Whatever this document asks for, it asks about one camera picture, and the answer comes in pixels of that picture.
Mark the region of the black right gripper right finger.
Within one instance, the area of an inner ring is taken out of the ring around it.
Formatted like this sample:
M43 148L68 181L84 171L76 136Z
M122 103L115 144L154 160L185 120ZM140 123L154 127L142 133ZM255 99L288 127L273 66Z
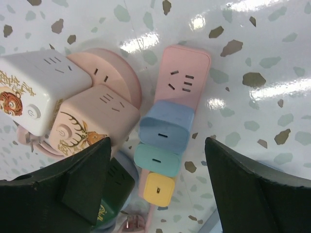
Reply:
M246 157L212 137L205 155L225 233L309 233L311 182Z

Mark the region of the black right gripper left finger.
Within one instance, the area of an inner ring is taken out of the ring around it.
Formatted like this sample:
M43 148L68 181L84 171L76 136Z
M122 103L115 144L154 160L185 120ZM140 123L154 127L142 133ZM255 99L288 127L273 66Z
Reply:
M0 182L2 233L89 233L111 158L109 137L45 168Z

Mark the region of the pink deer cube socket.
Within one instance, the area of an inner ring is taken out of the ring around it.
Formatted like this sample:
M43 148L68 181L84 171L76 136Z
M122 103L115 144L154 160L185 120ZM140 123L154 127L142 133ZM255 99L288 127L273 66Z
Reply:
M106 137L115 153L140 119L139 110L105 85L91 87L67 100L58 111L50 146L72 156Z

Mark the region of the yellow charger plug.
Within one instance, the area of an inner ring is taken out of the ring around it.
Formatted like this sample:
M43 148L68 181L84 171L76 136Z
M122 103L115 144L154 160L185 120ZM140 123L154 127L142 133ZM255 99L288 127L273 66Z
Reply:
M175 178L150 172L147 176L143 198L156 206L167 207L175 189Z

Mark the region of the turquoise charger plug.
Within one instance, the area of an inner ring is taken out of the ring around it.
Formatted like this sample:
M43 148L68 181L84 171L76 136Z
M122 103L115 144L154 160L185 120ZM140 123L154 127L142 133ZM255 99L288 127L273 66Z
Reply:
M140 143L134 153L134 162L140 168L167 177L175 177L180 170L181 155Z

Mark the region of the light blue charger plug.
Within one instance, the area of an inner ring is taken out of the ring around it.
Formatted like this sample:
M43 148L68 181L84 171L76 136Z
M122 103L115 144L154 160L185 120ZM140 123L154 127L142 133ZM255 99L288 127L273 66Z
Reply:
M194 110L188 106L159 100L141 118L139 138L144 144L183 154L190 139L194 116Z

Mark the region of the white tiger cube socket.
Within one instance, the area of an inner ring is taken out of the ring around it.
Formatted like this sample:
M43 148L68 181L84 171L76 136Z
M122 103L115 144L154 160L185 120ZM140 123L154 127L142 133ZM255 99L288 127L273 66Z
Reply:
M56 50L0 58L0 110L35 136L52 128L63 101L91 85L91 77Z

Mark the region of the pink power strip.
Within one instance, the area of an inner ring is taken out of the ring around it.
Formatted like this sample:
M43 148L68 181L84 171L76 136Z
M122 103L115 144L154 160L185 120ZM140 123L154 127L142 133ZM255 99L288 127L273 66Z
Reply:
M181 45L171 45L165 48L160 64L153 105L159 100L167 100L188 106L196 112L210 65L211 57L205 50ZM138 194L142 198L146 179L150 172L141 168ZM148 232L154 209L158 207L151 203L149 205L146 220L142 220L139 216L128 219L128 225L137 226L140 233Z

